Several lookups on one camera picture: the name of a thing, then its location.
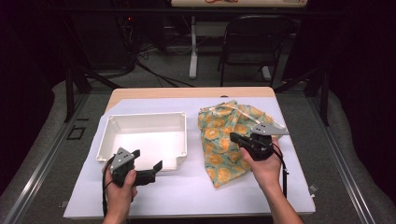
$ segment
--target black cable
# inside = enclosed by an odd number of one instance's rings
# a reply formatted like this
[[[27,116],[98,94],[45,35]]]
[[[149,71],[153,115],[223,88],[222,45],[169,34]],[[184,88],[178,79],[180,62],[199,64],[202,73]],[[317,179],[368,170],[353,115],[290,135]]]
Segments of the black cable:
[[[102,178],[102,206],[103,206],[103,216],[104,217],[106,217],[106,215],[107,215],[106,189],[111,183],[113,183],[112,180],[109,183],[107,183],[107,184],[105,183],[106,182],[106,173],[107,173],[108,166],[113,161],[114,161],[114,156],[112,158],[110,158],[110,160],[107,161],[107,164],[106,164],[105,169],[103,171],[103,178]]]
[[[282,179],[283,179],[283,195],[285,195],[285,198],[288,198],[288,168],[286,168],[286,163],[283,160],[283,154],[282,151],[280,150],[279,146],[273,144],[274,146],[276,146],[276,148],[279,150],[280,154],[274,150],[274,153],[279,157],[280,161],[282,162]]]
[[[102,77],[105,77],[107,79],[111,79],[111,78],[115,78],[115,77],[123,77],[123,76],[128,75],[132,71],[134,71],[134,63],[128,65],[127,68],[125,68],[124,70],[122,70],[118,73],[111,74],[111,75],[102,75]]]
[[[139,62],[138,60],[136,60],[136,65],[138,65],[138,66],[140,66],[141,68],[143,68],[144,70],[150,72],[152,75],[154,75],[154,76],[156,76],[156,77],[159,77],[160,79],[164,80],[165,82],[167,82],[169,85],[171,85],[171,86],[173,86],[173,87],[176,87],[176,88],[177,88],[177,87],[179,87],[179,86],[178,86],[177,84],[175,84],[174,82],[172,82],[172,81],[175,81],[175,82],[178,82],[178,83],[181,83],[181,84],[190,86],[190,87],[194,87],[194,86],[192,86],[192,85],[189,84],[189,83],[186,83],[186,82],[183,82],[183,81],[179,81],[179,80],[176,80],[176,79],[173,79],[173,78],[170,78],[170,77],[164,77],[164,76],[158,75],[158,74],[154,73],[153,71],[151,71],[148,67],[146,67],[145,65],[143,65],[143,64],[142,64],[141,62]]]

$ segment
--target hand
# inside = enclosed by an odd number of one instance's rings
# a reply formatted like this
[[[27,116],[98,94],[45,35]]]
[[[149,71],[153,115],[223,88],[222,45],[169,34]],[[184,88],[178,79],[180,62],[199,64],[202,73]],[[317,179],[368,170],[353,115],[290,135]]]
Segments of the hand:
[[[110,170],[106,170],[106,183],[112,181]],[[122,188],[111,183],[106,188],[107,195],[107,215],[104,223],[123,223],[129,214],[131,202],[137,194],[136,187],[133,187],[136,179],[136,171],[131,170],[125,176]]]
[[[279,143],[277,142],[276,138],[273,137],[272,142],[275,145],[274,150],[280,154],[278,147]],[[275,153],[265,161],[254,161],[246,149],[241,147],[240,150],[244,161],[250,165],[251,171],[253,172],[254,177],[256,178],[260,188],[264,191],[264,193],[268,189],[272,189],[274,187],[280,188],[279,173],[281,162]]]

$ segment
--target gray mat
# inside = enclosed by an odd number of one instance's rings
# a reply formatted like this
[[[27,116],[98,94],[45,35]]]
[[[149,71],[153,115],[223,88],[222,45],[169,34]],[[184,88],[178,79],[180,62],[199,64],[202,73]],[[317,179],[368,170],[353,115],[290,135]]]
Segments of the gray mat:
[[[92,94],[74,125],[85,127],[80,140],[64,140],[62,150],[43,185],[23,218],[23,223],[101,223],[101,220],[63,218],[59,203],[68,201],[85,161],[97,124],[104,113],[109,95]],[[301,94],[280,94],[278,101],[297,150],[308,185],[319,187],[314,198],[317,212],[303,216],[305,223],[361,223],[329,154],[313,111]],[[71,138],[79,136],[72,133]],[[143,219],[134,223],[162,223],[171,220]],[[173,223],[262,223],[262,217],[177,219]]]

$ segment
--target black chair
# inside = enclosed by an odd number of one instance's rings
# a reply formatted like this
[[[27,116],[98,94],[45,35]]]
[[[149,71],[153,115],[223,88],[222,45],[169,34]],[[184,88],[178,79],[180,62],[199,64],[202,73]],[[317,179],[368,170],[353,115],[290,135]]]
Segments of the black chair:
[[[224,81],[224,65],[273,67],[270,87],[286,36],[294,31],[293,21],[281,16],[245,15],[227,25],[218,71],[220,86]]]

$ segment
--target person's right hand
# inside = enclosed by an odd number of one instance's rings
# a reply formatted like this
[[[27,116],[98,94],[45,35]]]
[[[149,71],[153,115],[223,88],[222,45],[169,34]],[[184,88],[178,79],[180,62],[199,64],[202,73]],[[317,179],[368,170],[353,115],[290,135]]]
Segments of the person's right hand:
[[[277,142],[276,138],[273,137],[272,141],[273,144],[277,146],[274,146],[274,150],[276,150],[280,154],[278,148],[279,143]],[[250,154],[248,154],[248,151],[246,149],[241,147],[240,150],[244,161],[246,161],[250,165],[254,177],[256,178],[260,188],[264,192],[273,187],[280,188],[279,173],[281,162],[277,155],[275,155],[275,153],[265,161],[254,161],[250,157]]]

